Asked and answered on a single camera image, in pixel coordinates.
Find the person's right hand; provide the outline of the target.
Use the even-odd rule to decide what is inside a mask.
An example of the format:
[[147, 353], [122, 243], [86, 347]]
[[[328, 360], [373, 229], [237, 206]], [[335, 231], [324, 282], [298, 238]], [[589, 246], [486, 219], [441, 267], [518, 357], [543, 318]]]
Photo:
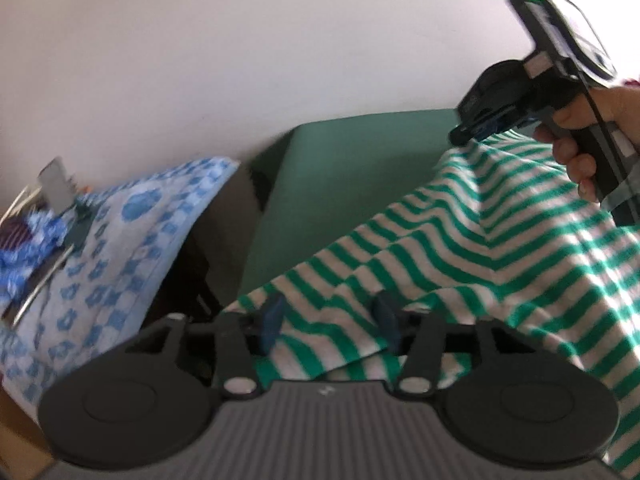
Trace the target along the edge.
[[[616, 122], [620, 131], [635, 145], [639, 145], [638, 87], [613, 87], [592, 89], [590, 96], [605, 122]], [[553, 116], [555, 125], [568, 130], [580, 130], [597, 122], [587, 98], [581, 94]], [[578, 186], [578, 194], [584, 200], [597, 203], [593, 177], [597, 172], [594, 158], [578, 148], [572, 138], [558, 138], [546, 125], [540, 124], [534, 131], [534, 139], [552, 145], [555, 161], [564, 166], [567, 177]]]

